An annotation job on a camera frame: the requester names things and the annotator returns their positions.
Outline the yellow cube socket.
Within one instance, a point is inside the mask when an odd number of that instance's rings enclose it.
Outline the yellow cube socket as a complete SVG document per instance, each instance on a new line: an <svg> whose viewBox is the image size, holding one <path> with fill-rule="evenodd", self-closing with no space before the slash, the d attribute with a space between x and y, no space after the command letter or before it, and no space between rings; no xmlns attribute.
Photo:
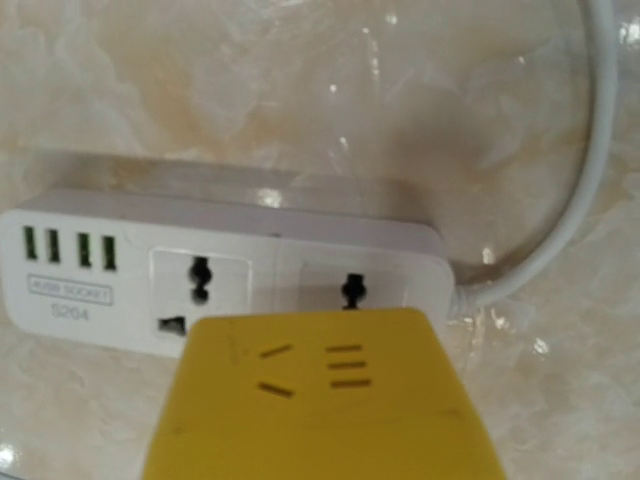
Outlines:
<svg viewBox="0 0 640 480"><path fill-rule="evenodd" d="M501 479L487 430L415 309L199 320L146 479Z"/></svg>

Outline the white power strip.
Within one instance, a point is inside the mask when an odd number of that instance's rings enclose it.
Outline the white power strip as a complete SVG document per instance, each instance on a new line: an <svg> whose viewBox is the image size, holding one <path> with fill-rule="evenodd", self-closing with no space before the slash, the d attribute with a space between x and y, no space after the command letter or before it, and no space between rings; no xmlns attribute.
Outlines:
<svg viewBox="0 0 640 480"><path fill-rule="evenodd" d="M412 307L440 327L521 288L568 244L604 176L618 61L608 1L586 5L594 43L590 136L563 213L519 265L459 285L430 226L90 190L49 190L1 217L1 282L22 330L176 357L203 317Z"/></svg>

